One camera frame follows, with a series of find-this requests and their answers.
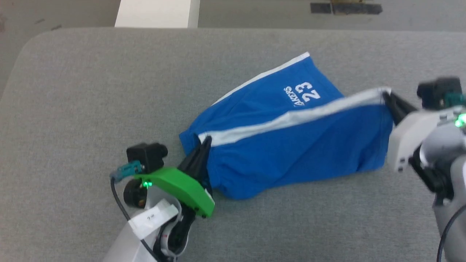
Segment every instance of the blue cloth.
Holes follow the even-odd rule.
[[[227,197],[384,164],[393,121],[383,90],[343,98],[308,54],[285,65],[223,97],[180,134],[187,154],[212,137],[210,182]]]

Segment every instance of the gray table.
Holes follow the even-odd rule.
[[[309,51],[346,95],[466,78],[466,34],[319,30],[72,29],[21,52],[0,101],[0,260],[99,261],[125,224],[108,174],[126,147],[178,133],[254,75]],[[432,261],[433,196],[388,168],[285,186],[254,199],[214,194],[184,261]]]

